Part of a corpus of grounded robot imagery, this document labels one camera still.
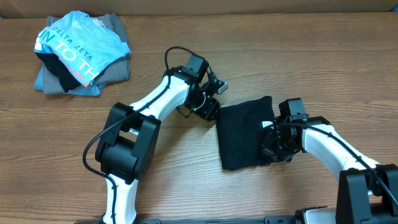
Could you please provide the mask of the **black t-shirt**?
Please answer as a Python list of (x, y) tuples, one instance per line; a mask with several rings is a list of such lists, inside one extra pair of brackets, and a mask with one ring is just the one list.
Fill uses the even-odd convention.
[(221, 165), (224, 170), (267, 166), (272, 160), (261, 152), (263, 122), (272, 122), (272, 97), (222, 107), (216, 123)]

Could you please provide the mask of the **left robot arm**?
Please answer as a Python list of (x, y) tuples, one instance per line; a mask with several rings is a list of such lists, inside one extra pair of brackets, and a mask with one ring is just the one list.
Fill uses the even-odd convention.
[(208, 73), (204, 85), (201, 77), (185, 67), (171, 68), (146, 97), (111, 108), (95, 152), (107, 186), (102, 223), (134, 223), (138, 182), (153, 160), (160, 125), (173, 110), (186, 106), (204, 120), (217, 119), (220, 104), (213, 96), (222, 94), (228, 84), (214, 72)]

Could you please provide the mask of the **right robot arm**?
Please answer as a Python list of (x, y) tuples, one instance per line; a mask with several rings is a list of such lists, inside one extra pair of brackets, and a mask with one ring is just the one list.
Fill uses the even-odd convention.
[(297, 210), (291, 223), (397, 223), (397, 165), (365, 156), (321, 116), (265, 121), (262, 127), (261, 152), (272, 162), (306, 152), (338, 181), (335, 208)]

